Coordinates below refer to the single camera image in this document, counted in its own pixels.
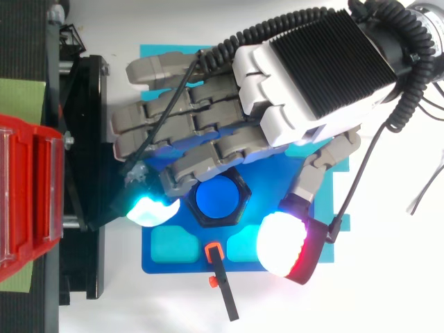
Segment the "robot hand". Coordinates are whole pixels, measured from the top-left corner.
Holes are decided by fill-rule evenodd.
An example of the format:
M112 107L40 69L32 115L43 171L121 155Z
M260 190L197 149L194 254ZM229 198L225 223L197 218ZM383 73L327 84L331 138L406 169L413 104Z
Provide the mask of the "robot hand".
M159 197L188 198L200 185L282 154L318 144L259 229L275 231L267 270L298 284L312 276L339 224L310 217L325 174L361 144L367 114L393 93L398 75L370 26L346 11L323 8L276 17L196 54L168 52L132 61L133 85L159 89L111 118L114 156L136 163L174 151L180 157L155 177Z

